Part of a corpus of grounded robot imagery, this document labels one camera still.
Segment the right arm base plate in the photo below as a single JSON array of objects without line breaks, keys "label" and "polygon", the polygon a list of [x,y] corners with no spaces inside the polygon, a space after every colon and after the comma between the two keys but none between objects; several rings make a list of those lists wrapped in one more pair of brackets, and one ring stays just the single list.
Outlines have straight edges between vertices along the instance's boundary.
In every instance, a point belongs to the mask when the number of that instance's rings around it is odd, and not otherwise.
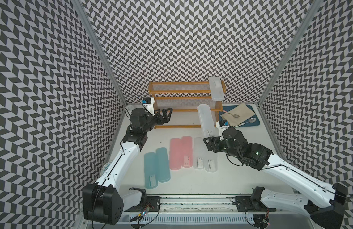
[{"label": "right arm base plate", "polygon": [[276,208],[268,208],[260,200],[251,200],[250,196],[235,196],[233,203],[236,205],[238,212],[276,212]]}]

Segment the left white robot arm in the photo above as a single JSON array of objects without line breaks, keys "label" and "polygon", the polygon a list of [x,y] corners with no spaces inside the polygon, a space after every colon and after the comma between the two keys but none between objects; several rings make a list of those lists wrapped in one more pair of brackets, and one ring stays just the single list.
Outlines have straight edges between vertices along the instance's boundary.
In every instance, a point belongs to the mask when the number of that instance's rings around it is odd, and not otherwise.
[{"label": "left white robot arm", "polygon": [[173,109],[157,109],[153,113],[145,108],[132,110],[121,149],[110,166],[94,182],[82,189],[83,216],[91,223],[115,225],[122,213],[131,208],[145,208],[147,194],[144,189],[130,188],[121,196],[120,186],[133,160],[139,155],[147,141],[147,133],[156,125],[169,123]]}]

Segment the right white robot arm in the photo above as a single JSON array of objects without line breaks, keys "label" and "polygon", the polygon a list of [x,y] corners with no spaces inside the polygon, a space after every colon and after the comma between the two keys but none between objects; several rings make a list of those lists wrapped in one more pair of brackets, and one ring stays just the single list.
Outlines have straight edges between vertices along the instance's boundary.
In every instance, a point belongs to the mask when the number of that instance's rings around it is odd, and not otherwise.
[{"label": "right white robot arm", "polygon": [[232,156],[243,165],[270,174],[299,192],[285,194],[256,187],[248,202],[250,210],[286,210],[307,216],[324,229],[341,228],[347,199],[344,185],[332,185],[306,174],[269,148],[248,143],[243,133],[233,127],[226,128],[220,136],[206,137],[203,142],[208,151]]}]

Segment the clear pencil case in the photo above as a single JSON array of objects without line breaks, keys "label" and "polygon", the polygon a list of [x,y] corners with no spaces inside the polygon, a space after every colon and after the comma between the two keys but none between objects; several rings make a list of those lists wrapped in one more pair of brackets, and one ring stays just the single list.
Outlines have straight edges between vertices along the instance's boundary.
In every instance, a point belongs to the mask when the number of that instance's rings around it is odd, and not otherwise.
[{"label": "clear pencil case", "polygon": [[225,93],[222,87],[222,81],[218,77],[209,78],[209,87],[211,91],[211,98],[213,101],[223,101]]},{"label": "clear pencil case", "polygon": [[212,152],[206,150],[204,156],[204,167],[207,172],[214,173],[218,169],[218,160],[217,155]]},{"label": "clear pencil case", "polygon": [[197,170],[204,169],[204,151],[206,146],[203,138],[196,137],[193,142],[193,167]]},{"label": "clear pencil case", "polygon": [[201,104],[197,107],[197,110],[203,137],[218,136],[218,131],[215,127],[216,122],[213,120],[210,107],[206,104]]}]

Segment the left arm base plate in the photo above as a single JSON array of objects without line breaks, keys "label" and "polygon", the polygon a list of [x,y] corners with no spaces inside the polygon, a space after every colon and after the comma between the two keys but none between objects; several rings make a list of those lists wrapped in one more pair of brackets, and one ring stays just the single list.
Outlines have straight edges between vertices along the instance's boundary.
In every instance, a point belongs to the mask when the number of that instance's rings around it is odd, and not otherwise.
[{"label": "left arm base plate", "polygon": [[146,209],[150,212],[158,212],[160,210],[160,196],[147,196],[146,200],[142,200],[142,202],[130,209],[126,210],[126,212],[142,212]]}]

